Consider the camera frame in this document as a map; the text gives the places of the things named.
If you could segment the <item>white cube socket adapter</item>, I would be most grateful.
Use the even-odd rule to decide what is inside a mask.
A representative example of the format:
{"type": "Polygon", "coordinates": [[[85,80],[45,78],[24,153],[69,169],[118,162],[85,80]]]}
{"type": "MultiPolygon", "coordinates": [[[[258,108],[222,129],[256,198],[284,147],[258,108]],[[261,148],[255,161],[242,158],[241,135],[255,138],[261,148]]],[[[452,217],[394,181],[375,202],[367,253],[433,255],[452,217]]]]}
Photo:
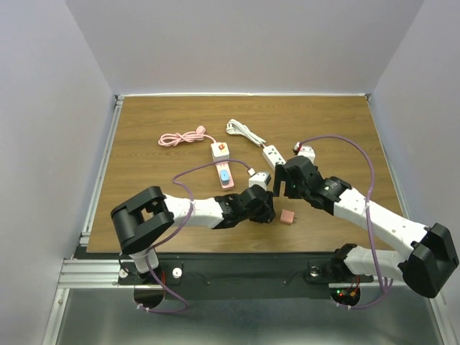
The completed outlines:
{"type": "Polygon", "coordinates": [[[211,154],[214,162],[227,161],[230,158],[229,147],[225,142],[214,142],[211,144],[211,154]]]}

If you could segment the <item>blue usb charger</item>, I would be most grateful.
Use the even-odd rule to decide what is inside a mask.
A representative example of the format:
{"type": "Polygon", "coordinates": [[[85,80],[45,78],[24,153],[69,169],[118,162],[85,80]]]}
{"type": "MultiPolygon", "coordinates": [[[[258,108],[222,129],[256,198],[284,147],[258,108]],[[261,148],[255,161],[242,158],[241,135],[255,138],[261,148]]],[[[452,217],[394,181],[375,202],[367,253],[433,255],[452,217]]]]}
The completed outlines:
{"type": "Polygon", "coordinates": [[[223,185],[228,185],[230,183],[230,175],[227,169],[220,170],[219,176],[223,185]]]}

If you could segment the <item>pink power strip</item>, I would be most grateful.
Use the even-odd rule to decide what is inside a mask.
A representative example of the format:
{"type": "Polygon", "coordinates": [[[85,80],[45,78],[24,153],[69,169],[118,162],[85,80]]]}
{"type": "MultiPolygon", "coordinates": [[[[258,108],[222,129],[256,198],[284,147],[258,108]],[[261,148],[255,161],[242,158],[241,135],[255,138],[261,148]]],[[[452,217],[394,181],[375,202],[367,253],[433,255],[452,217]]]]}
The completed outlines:
{"type": "Polygon", "coordinates": [[[215,166],[222,190],[231,190],[234,187],[234,179],[230,171],[229,162],[218,161],[215,162],[215,166]]]}

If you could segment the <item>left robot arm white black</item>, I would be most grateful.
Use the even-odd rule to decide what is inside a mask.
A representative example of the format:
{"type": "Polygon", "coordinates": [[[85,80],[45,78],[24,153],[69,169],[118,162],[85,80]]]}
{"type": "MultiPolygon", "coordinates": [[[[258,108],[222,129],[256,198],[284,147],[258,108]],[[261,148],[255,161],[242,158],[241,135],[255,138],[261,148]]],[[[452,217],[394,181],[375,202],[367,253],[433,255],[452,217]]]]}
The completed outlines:
{"type": "Polygon", "coordinates": [[[152,245],[170,227],[229,229],[246,220],[269,224],[275,216],[273,193],[258,185],[240,194],[200,200],[167,195],[152,186],[111,211],[121,252],[133,260],[135,275],[145,283],[159,277],[160,263],[152,245]]]}

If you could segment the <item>pink usb charger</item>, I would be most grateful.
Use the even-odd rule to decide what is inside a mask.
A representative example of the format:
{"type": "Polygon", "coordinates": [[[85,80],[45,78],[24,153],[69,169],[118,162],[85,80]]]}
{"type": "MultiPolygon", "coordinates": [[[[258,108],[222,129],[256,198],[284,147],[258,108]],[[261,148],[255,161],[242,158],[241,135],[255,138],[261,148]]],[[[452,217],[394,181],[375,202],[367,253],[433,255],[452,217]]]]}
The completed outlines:
{"type": "Polygon", "coordinates": [[[280,214],[280,222],[283,224],[287,225],[292,225],[297,221],[297,218],[295,217],[295,212],[294,211],[289,211],[286,209],[283,209],[281,214],[280,214]]]}

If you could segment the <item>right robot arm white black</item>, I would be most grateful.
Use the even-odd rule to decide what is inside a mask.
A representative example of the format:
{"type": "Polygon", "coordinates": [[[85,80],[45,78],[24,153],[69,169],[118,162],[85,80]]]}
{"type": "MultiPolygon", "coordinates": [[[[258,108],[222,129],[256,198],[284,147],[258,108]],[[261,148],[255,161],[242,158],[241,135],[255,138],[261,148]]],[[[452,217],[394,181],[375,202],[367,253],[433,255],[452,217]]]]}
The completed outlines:
{"type": "Polygon", "coordinates": [[[371,250],[356,246],[331,262],[332,275],[381,275],[403,281],[426,298],[434,298],[459,266],[450,231],[435,223],[426,226],[368,201],[356,188],[337,177],[323,178],[305,156],[275,167],[275,196],[303,199],[312,207],[366,229],[391,246],[371,250]]]}

